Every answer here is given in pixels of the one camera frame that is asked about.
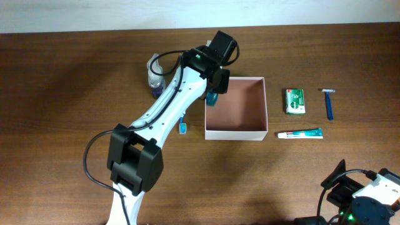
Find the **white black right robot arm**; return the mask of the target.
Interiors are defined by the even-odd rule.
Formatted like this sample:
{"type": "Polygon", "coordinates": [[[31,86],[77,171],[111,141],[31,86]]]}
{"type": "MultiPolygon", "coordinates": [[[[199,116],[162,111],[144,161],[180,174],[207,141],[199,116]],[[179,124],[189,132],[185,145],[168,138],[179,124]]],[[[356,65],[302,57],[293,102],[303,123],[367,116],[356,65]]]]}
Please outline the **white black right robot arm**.
{"type": "Polygon", "coordinates": [[[295,225],[389,225],[399,212],[399,175],[387,168],[347,170],[341,160],[321,186],[316,215],[298,217],[295,225]],[[323,200],[338,208],[330,220],[321,215],[323,200]]]}

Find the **blue Listerine mouthwash bottle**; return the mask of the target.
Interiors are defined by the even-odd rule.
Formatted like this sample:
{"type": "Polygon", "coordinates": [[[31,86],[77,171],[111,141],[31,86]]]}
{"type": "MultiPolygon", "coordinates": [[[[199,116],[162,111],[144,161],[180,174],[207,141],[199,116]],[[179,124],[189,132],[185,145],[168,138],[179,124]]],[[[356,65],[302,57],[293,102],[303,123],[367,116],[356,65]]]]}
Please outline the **blue Listerine mouthwash bottle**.
{"type": "Polygon", "coordinates": [[[218,100],[218,96],[219,96],[218,93],[208,92],[207,95],[206,95],[206,105],[210,106],[210,107],[215,106],[216,102],[218,100]]]}

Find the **purple foam pump bottle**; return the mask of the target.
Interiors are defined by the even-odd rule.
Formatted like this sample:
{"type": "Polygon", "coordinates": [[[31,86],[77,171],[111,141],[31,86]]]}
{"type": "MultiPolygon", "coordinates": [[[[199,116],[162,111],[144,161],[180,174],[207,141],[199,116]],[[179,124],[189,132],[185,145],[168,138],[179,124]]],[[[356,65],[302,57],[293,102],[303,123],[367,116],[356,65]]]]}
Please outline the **purple foam pump bottle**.
{"type": "Polygon", "coordinates": [[[147,62],[147,80],[154,99],[158,99],[166,88],[165,78],[154,73],[163,73],[163,68],[160,66],[159,61],[155,60],[158,56],[158,53],[154,53],[152,58],[147,62]]]}

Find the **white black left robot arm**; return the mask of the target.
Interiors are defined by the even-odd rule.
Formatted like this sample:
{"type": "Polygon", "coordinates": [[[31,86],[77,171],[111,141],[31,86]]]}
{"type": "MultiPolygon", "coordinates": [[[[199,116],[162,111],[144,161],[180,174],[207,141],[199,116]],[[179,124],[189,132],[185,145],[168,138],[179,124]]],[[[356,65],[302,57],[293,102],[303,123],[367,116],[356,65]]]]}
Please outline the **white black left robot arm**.
{"type": "Polygon", "coordinates": [[[144,194],[163,171],[163,145],[183,112],[207,93],[225,94],[227,66],[239,55],[239,45],[218,31],[210,44],[180,51],[169,86],[129,127],[121,124],[111,134],[107,168],[116,190],[108,224],[136,224],[144,194]]]}

